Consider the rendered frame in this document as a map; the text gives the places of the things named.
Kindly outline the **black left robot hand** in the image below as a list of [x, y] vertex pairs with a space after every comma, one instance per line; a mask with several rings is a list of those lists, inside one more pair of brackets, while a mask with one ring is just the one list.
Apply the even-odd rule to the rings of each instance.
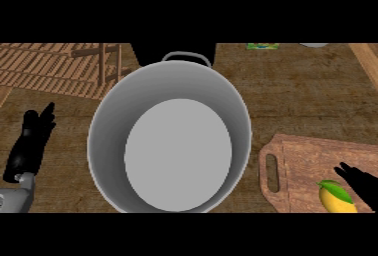
[[51, 102], [42, 112], [24, 113], [21, 135], [11, 150], [4, 180], [18, 183], [24, 173], [38, 174], [41, 170], [45, 147], [55, 129], [55, 103]]

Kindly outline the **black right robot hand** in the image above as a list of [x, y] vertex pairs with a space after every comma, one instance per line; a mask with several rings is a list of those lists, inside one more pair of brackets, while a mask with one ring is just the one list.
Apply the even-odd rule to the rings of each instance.
[[334, 170], [373, 211], [378, 213], [378, 177], [345, 162]]

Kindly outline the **brown wooden cutting board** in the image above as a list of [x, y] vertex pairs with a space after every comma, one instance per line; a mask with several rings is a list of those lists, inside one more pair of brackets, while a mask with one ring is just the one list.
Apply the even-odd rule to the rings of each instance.
[[[268, 186], [266, 156], [277, 157], [278, 192]], [[364, 200], [337, 175], [334, 167], [348, 163], [378, 177], [378, 145], [277, 134], [259, 155], [264, 195], [280, 213], [327, 213], [318, 182], [336, 180], [346, 189], [361, 213], [373, 213]]]

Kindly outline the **grey metal pot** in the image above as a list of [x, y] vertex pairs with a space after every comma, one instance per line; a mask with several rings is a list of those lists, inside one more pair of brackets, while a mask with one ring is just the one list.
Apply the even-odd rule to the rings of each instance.
[[98, 190], [123, 213], [203, 213], [231, 194], [252, 151], [241, 94], [209, 58], [175, 51], [108, 92], [89, 129]]

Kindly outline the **brown wicker basket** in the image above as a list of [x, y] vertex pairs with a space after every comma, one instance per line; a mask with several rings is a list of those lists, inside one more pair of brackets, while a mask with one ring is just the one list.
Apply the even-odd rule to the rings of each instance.
[[101, 100], [131, 72], [120, 44], [0, 43], [0, 105], [14, 88]]

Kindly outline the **black appliance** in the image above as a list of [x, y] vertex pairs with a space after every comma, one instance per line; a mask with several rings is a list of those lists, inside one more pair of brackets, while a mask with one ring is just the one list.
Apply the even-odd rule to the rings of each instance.
[[184, 55], [171, 57], [171, 60], [191, 61], [202, 65], [215, 64], [216, 42], [132, 42], [131, 45], [141, 66], [148, 66], [160, 62], [169, 53], [178, 51], [202, 54], [207, 58], [207, 61], [202, 58]]

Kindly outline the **pale wooden plank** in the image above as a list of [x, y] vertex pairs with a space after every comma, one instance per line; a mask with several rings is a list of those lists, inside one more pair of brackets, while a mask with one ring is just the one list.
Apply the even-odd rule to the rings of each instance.
[[349, 46], [378, 90], [378, 43], [351, 43]]

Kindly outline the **green and yellow packet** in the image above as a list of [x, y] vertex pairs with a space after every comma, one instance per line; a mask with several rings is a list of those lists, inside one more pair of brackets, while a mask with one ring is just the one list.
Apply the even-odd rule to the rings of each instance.
[[247, 50], [277, 50], [280, 43], [247, 43]]

